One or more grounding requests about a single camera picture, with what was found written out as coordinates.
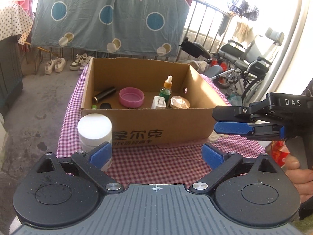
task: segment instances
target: dropper bottle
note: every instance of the dropper bottle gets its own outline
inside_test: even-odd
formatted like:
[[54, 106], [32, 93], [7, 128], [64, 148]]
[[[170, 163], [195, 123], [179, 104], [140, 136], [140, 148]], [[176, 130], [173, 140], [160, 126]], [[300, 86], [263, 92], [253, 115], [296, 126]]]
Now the dropper bottle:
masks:
[[167, 80], [164, 82], [164, 87], [161, 88], [159, 96], [164, 97], [166, 105], [169, 104], [170, 96], [172, 94], [172, 76], [168, 76]]

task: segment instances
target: blue circle pattern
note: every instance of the blue circle pattern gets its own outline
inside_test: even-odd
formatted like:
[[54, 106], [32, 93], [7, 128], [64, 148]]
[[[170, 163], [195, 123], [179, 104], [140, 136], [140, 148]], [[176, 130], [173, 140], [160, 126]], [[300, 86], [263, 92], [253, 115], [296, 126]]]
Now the blue circle pattern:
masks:
[[66, 6], [61, 2], [56, 2], [51, 11], [51, 15], [54, 20], [61, 20], [66, 16], [67, 8]]
[[147, 25], [152, 30], [160, 30], [164, 25], [163, 17], [158, 13], [152, 13], [147, 17]]
[[113, 8], [110, 5], [105, 6], [100, 11], [100, 20], [105, 24], [110, 24], [113, 21]]

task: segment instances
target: black cylinder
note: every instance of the black cylinder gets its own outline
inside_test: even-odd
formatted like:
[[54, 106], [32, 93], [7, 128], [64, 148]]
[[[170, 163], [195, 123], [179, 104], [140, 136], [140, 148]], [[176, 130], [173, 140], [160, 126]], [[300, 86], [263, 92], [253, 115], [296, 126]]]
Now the black cylinder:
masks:
[[112, 86], [112, 87], [102, 91], [101, 93], [97, 94], [96, 96], [94, 96], [94, 100], [98, 103], [102, 99], [104, 99], [104, 98], [106, 98], [109, 95], [112, 95], [114, 93], [116, 93], [116, 88]]

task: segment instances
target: crosshair marking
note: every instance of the crosshair marking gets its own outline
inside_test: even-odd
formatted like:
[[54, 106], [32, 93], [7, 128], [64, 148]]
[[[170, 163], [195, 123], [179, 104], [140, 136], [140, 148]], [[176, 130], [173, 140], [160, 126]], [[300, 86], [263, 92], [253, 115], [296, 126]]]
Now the crosshair marking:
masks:
[[156, 186], [154, 186], [154, 187], [152, 187], [152, 188], [150, 188], [150, 189], [155, 190], [155, 191], [158, 191], [158, 190], [160, 190], [160, 189], [162, 189], [162, 188], [160, 188], [160, 187], [158, 187], [158, 186], [156, 185]]

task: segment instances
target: human hand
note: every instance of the human hand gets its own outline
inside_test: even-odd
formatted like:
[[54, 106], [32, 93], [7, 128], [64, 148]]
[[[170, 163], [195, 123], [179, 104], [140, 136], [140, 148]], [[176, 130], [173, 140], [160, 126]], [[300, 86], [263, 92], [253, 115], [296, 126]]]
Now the human hand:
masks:
[[301, 203], [313, 196], [313, 170], [300, 169], [300, 163], [297, 158], [288, 155], [285, 160], [286, 175], [297, 188]]

